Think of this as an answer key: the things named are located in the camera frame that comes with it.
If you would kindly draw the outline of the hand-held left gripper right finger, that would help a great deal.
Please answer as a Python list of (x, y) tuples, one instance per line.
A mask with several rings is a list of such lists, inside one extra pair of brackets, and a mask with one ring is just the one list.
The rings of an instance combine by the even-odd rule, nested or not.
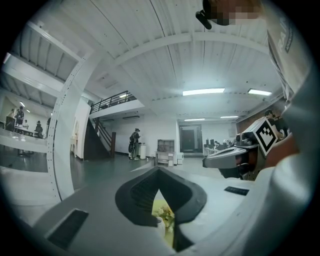
[(158, 188), (173, 211), (173, 248), (181, 252), (194, 243), (180, 225), (195, 220), (207, 203), (207, 194), (198, 184), (162, 167), (158, 169)]

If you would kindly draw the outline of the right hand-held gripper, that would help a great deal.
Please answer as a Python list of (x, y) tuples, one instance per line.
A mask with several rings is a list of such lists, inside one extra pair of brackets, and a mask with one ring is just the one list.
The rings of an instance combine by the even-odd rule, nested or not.
[(277, 141), (271, 123), (262, 117), (236, 135), (234, 146), (205, 157), (202, 166), (218, 169), (225, 179), (255, 180)]

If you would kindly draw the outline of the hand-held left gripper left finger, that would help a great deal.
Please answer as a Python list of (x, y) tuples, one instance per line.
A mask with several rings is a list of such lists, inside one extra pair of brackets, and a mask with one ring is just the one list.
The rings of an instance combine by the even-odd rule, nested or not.
[(152, 215), (153, 203), (159, 190), (158, 168), (153, 167), (144, 174), (124, 183), (115, 194), (118, 210), (130, 222), (143, 227), (156, 227)]

